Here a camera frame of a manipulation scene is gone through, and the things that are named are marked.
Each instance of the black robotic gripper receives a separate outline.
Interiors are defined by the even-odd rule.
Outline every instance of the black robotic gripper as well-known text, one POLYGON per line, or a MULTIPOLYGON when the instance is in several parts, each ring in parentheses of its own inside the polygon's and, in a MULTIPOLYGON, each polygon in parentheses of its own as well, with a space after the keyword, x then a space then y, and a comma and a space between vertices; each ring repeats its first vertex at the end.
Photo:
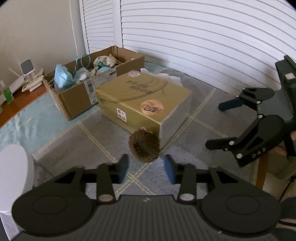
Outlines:
POLYGON ((279 202, 222 168, 200 170, 178 164, 170 155, 164 168, 177 198, 121 195, 128 170, 124 154, 116 164, 96 169, 72 168, 23 194, 12 207, 21 233, 14 241, 276 241, 271 234, 280 217, 279 202), (96 183, 96 199, 85 194, 96 183), (196 199, 197 183, 208 194, 196 199))
POLYGON ((296 63, 288 56, 275 63, 281 89, 243 88, 235 99, 220 103, 226 111, 246 105, 257 118, 240 137, 208 140, 209 150, 231 151, 240 167, 258 159, 284 141, 287 156, 296 156, 290 132, 296 130, 296 63))

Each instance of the gold cardboard box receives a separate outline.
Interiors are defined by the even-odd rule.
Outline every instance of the gold cardboard box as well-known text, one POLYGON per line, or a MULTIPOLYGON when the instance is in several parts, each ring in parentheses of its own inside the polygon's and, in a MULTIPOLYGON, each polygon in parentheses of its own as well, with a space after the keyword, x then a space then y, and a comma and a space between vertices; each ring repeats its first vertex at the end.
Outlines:
POLYGON ((191 91, 166 80, 130 71, 96 89, 103 115, 133 133, 144 127, 160 148, 189 115, 191 91))

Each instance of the cardboard box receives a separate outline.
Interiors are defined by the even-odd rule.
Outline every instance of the cardboard box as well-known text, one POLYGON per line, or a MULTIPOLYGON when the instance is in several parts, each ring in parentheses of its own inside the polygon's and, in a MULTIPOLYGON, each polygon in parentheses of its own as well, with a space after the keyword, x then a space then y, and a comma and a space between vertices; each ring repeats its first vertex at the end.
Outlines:
MULTIPOLYGON (((54 89, 54 82, 52 81, 54 78, 54 71, 45 76, 45 87, 56 102, 56 106, 67 120, 77 117, 97 103, 95 88, 113 77, 120 76, 131 70, 140 70, 141 68, 144 68, 145 58, 143 55, 125 48, 111 46, 107 49, 90 54, 91 63, 89 69, 94 67, 93 62, 98 56, 109 56, 109 54, 112 54, 119 62, 121 62, 121 64, 91 79, 87 79, 80 84, 74 85, 63 92, 56 93, 54 89)), ((88 61, 89 59, 87 56, 82 58, 82 63, 85 66, 88 64, 88 61)), ((65 65, 70 73, 73 73, 75 63, 76 61, 72 61, 65 65)), ((80 61, 78 61, 77 69, 80 69, 81 67, 80 61)))
POLYGON ((172 137, 191 105, 191 91, 152 75, 131 71, 96 89, 103 115, 133 133, 144 127, 160 139, 172 137))

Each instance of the white shutter door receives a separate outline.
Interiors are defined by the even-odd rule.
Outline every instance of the white shutter door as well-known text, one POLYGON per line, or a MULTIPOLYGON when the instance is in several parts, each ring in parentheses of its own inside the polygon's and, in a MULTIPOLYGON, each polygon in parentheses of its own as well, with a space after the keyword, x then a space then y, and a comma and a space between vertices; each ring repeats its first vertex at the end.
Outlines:
POLYGON ((285 0, 121 0, 123 46, 234 95, 278 89, 274 63, 296 59, 285 0))
POLYGON ((114 45, 112 0, 80 0, 80 12, 87 53, 114 45))

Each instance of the gray carpet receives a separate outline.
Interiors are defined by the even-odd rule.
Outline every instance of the gray carpet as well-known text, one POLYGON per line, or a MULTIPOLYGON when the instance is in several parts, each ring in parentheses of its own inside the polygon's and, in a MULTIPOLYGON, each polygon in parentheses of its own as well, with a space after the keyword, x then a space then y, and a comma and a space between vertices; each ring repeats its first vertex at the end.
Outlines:
MULTIPOLYGON (((231 153, 209 151, 205 148, 205 142, 207 139, 240 135, 256 118, 255 111, 243 106, 219 112, 218 104, 232 96, 176 70, 164 69, 162 72, 180 77, 183 86, 193 92, 190 117, 168 142, 162 154, 171 154, 177 162, 189 162, 197 168, 221 166, 253 182, 255 164, 239 168, 231 153)), ((102 116, 98 110, 35 158, 57 175, 76 165, 95 168, 104 162, 116 162, 123 153, 127 153, 130 168, 124 184, 114 186, 117 197, 120 194, 176 195, 178 187, 167 180, 161 158, 151 164, 139 162, 130 153, 129 136, 129 132, 102 116)), ((206 194, 205 185, 200 184, 197 189, 198 197, 206 194)), ((95 197, 94 185, 88 186, 87 194, 95 197)))

